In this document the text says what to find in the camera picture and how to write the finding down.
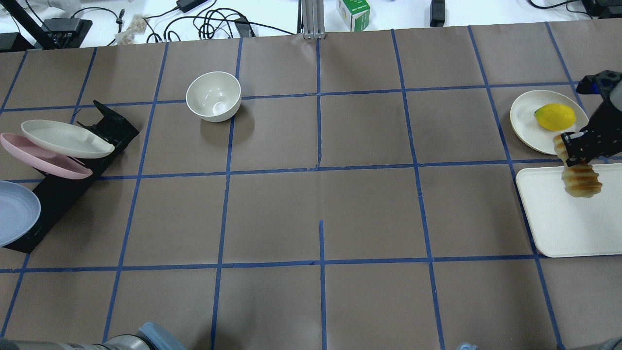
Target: white background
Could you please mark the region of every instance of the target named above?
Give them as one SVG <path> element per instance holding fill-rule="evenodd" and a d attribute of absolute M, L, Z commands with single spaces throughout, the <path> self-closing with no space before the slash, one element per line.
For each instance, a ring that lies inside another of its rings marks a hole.
<path fill-rule="evenodd" d="M 68 17 L 70 14 L 56 8 L 35 6 L 36 0 L 29 0 L 37 14 L 43 18 Z M 561 0 L 534 0 L 539 5 L 550 5 Z M 174 11 L 150 22 L 156 32 L 162 35 L 166 25 L 176 17 L 196 14 L 201 9 L 209 6 L 213 0 L 209 0 L 196 9 L 184 14 Z M 368 31 L 381 29 L 402 29 L 428 27 L 430 23 L 430 0 L 368 0 L 371 5 L 371 20 Z M 127 27 L 132 16 L 139 14 L 151 16 L 160 14 L 175 7 L 174 0 L 82 0 L 82 6 L 100 6 L 119 13 L 126 10 L 124 27 Z M 286 31 L 295 32 L 298 14 L 297 0 L 217 0 L 216 6 L 230 7 L 243 13 L 251 22 L 268 24 Z M 569 4 L 570 9 L 581 10 L 584 8 L 581 2 Z M 337 0 L 325 0 L 324 18 L 327 32 L 347 31 L 345 23 L 337 14 Z M 480 24 L 504 24 L 526 23 L 544 21 L 572 21 L 589 19 L 584 14 L 575 14 L 566 11 L 564 6 L 555 9 L 540 10 L 528 5 L 526 0 L 446 0 L 445 26 L 467 26 Z M 83 47 L 106 45 L 113 39 L 117 32 L 114 16 L 106 11 L 84 11 L 78 15 L 84 19 L 93 21 L 93 27 L 89 31 Z M 0 32 L 15 32 L 15 23 L 6 13 L 0 13 Z M 171 27 L 177 32 L 182 40 L 197 40 L 197 30 L 192 26 L 191 19 L 177 21 Z M 259 36 L 283 35 L 272 29 L 253 26 L 253 30 Z M 34 40 L 22 29 L 22 35 L 31 42 Z M 218 31 L 217 37 L 225 37 L 223 31 Z M 143 43 L 146 35 L 136 36 L 136 42 Z"/>

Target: metal bracket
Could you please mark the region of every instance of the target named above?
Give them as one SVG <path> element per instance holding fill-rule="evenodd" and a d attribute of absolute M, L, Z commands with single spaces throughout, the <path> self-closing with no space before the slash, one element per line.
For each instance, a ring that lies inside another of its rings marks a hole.
<path fill-rule="evenodd" d="M 324 39 L 324 0 L 299 0 L 302 16 L 302 36 L 305 39 Z"/>

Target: small carton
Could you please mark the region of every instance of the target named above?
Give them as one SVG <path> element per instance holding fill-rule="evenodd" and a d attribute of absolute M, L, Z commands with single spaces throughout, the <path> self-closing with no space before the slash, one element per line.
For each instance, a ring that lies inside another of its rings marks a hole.
<path fill-rule="evenodd" d="M 369 25 L 371 7 L 365 0 L 337 0 L 337 11 L 351 32 L 360 32 Z"/>

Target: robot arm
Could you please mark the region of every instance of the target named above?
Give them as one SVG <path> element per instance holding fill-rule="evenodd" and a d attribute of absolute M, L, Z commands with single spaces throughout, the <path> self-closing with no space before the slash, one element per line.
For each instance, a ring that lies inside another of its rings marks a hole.
<path fill-rule="evenodd" d="M 563 133 L 568 152 L 567 166 L 622 152 L 622 73 L 604 70 L 587 75 L 577 86 L 583 95 L 599 93 L 603 97 L 588 125 L 577 133 Z"/>

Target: lemon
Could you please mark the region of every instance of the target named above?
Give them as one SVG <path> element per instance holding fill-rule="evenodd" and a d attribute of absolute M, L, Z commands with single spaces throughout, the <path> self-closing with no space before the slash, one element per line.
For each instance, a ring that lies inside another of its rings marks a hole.
<path fill-rule="evenodd" d="M 551 131 L 570 128 L 577 120 L 572 108 L 559 103 L 550 103 L 538 108 L 534 116 L 541 127 Z"/>

